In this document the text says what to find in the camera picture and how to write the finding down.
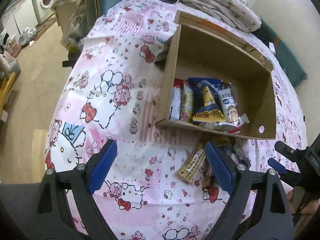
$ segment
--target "hello kitty print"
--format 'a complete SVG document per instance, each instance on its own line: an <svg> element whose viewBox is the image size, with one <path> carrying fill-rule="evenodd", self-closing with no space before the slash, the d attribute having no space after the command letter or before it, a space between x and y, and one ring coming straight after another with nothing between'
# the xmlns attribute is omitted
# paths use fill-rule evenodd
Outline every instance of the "hello kitty print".
<svg viewBox="0 0 320 240"><path fill-rule="evenodd" d="M155 126L163 71L154 60L176 30L173 20L177 10L231 31L270 58L274 65L277 140L293 148L307 146L294 89L270 50L251 33L242 33L180 3L121 1L97 19L81 41L83 51L52 117L44 161L46 168L71 170L98 153L108 139L117 142L117 157L93 198L122 240L204 240L229 199L216 183L202 190L203 167L191 185L176 177L200 134ZM252 170L265 172L269 158L297 170L274 150L275 141L239 143ZM255 194L250 194L241 221L250 216ZM72 191L67 197L76 228L86 234Z"/></svg>

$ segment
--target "beige floor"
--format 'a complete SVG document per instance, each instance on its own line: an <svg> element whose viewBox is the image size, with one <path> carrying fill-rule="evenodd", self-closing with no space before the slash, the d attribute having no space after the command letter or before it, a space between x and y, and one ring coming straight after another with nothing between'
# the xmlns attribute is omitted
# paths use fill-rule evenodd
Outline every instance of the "beige floor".
<svg viewBox="0 0 320 240"><path fill-rule="evenodd" d="M22 71L12 87L6 109L8 121L0 124L2 183L37 181L37 172L44 172L43 141L71 72L71 68L61 66L68 59L68 52L60 45L61 37L61 29L55 23L17 57Z"/></svg>

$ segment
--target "cardboard piece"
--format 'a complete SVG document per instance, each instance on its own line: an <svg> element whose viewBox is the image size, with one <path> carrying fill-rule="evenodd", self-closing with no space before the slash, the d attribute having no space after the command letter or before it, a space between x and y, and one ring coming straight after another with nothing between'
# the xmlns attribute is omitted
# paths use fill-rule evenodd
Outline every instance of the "cardboard piece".
<svg viewBox="0 0 320 240"><path fill-rule="evenodd" d="M240 49L246 51L251 56L253 56L256 60L258 60L261 64L268 68L270 72L273 70L273 64L252 45L247 43L244 39L233 34L232 32L212 22L209 22L205 19L201 19L197 16L182 11L177 11L177 14L174 18L174 22L177 24L189 24L192 26L199 27L203 30L209 31L210 33L213 33L225 39L226 41L230 41L232 44L238 46Z"/></svg>
<svg viewBox="0 0 320 240"><path fill-rule="evenodd" d="M232 83L239 116L246 113L250 123L238 134L248 139L275 139L276 104L270 69L228 40L196 26L182 24L173 35L169 49L156 113L156 125L205 131L183 121L168 121L174 78L221 78Z"/></svg>

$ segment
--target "blue gripper pad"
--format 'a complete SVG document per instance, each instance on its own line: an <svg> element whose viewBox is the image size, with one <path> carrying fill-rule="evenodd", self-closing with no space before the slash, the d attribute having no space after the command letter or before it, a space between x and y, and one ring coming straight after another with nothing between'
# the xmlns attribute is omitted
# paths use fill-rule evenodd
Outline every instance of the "blue gripper pad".
<svg viewBox="0 0 320 240"><path fill-rule="evenodd" d="M222 190L231 195L234 190L231 173L210 142L205 145L205 156Z"/></svg>
<svg viewBox="0 0 320 240"><path fill-rule="evenodd" d="M117 152L117 143L113 141L104 153L100 162L90 174L90 185L88 187L90 194L93 194L96 190L101 189L103 181L106 179L111 165L117 156Z"/></svg>
<svg viewBox="0 0 320 240"><path fill-rule="evenodd" d="M276 161L274 158L270 158L268 160L268 164L273 169L275 169L279 174L285 174L287 172L287 169L281 163Z"/></svg>

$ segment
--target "metal bolt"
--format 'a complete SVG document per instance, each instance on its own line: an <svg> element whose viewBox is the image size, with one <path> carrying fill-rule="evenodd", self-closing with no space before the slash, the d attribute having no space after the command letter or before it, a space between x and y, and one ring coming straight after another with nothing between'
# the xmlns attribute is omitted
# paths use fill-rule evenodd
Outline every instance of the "metal bolt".
<svg viewBox="0 0 320 240"><path fill-rule="evenodd" d="M274 169L270 169L270 170L269 170L269 173L270 173L271 175L276 175L276 174L277 174Z"/></svg>
<svg viewBox="0 0 320 240"><path fill-rule="evenodd" d="M47 169L45 173L48 175L51 175L53 172L54 172L54 169Z"/></svg>
<svg viewBox="0 0 320 240"><path fill-rule="evenodd" d="M243 164L238 164L237 165L238 170L240 171L244 171L245 170L245 166Z"/></svg>
<svg viewBox="0 0 320 240"><path fill-rule="evenodd" d="M78 171L82 171L82 170L84 170L84 168L85 168L85 164L83 164L83 163L80 163L80 164L77 165L77 170Z"/></svg>

